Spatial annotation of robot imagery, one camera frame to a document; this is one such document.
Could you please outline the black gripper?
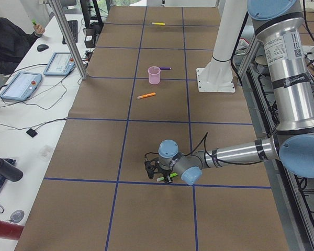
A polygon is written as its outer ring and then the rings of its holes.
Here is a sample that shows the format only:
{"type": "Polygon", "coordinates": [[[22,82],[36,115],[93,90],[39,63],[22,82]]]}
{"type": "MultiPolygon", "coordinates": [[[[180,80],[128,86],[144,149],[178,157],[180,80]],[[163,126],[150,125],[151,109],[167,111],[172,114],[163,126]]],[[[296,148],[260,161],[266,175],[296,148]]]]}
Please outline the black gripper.
{"type": "Polygon", "coordinates": [[[171,184],[173,182],[172,177],[169,176],[171,173],[172,173],[172,171],[170,169],[169,170],[165,170],[165,169],[160,168],[158,170],[158,174],[161,174],[162,175],[161,177],[165,178],[165,183],[166,184],[171,184]]]}

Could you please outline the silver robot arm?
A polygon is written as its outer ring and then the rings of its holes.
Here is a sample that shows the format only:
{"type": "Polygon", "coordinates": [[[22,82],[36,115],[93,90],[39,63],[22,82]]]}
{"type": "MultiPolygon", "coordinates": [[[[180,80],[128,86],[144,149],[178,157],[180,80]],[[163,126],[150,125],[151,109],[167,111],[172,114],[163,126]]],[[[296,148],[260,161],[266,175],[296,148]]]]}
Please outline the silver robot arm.
{"type": "Polygon", "coordinates": [[[177,173],[193,185],[204,168],[251,165],[277,159],[295,175],[314,178],[314,97],[299,36],[304,16],[299,1],[248,1],[256,38],[264,45],[278,108],[275,133],[262,140],[183,154],[172,140],[161,142],[149,177],[156,173],[170,183],[177,173]]]}

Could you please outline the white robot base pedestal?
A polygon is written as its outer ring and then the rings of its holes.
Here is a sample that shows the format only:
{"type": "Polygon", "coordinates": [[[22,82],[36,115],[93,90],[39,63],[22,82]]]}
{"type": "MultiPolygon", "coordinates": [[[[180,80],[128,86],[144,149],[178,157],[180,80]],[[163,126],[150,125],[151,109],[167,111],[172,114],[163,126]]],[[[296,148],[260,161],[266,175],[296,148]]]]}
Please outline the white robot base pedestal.
{"type": "Polygon", "coordinates": [[[231,58],[246,14],[246,1],[225,2],[211,61],[196,69],[199,92],[235,92],[231,58]]]}

